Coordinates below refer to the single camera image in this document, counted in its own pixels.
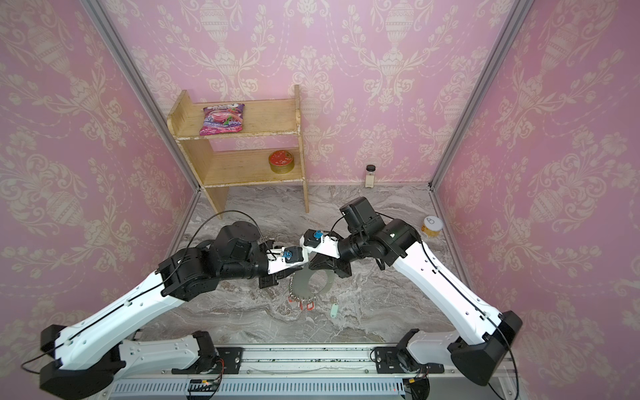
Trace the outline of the mint green key tag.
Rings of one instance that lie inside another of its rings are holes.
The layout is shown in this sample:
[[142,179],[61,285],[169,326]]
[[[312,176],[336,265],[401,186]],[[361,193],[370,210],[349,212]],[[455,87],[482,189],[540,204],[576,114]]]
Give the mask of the mint green key tag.
[[339,305],[337,303],[333,303],[330,308],[330,317],[336,318],[338,316]]

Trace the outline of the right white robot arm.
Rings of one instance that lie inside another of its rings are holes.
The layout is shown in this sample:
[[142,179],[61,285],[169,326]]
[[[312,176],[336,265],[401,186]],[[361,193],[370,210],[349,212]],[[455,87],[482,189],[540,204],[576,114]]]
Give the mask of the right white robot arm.
[[398,369],[425,379],[433,367],[449,360],[472,383],[489,386],[503,360],[513,356],[521,318],[482,300],[438,260],[416,228],[376,212],[365,197],[345,204],[340,213],[348,225],[345,238],[313,229],[301,237],[301,246],[313,256],[310,268],[346,277],[353,261],[371,258],[381,270],[395,269],[455,328],[452,338],[441,341],[417,328],[409,330],[394,349]]

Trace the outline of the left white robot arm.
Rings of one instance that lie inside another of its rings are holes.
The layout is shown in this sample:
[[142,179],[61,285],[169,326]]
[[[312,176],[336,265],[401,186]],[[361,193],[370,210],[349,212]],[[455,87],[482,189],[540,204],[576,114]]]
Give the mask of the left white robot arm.
[[162,261],[93,316],[72,326],[45,328],[40,349],[51,360],[37,372],[40,389],[60,399],[85,399],[131,376],[215,370],[220,356],[205,331],[156,342],[130,337],[156,317],[216,290],[222,281],[256,279],[260,288],[268,288],[308,264],[312,250],[304,243],[276,248],[262,237],[252,218],[226,225],[215,239]]

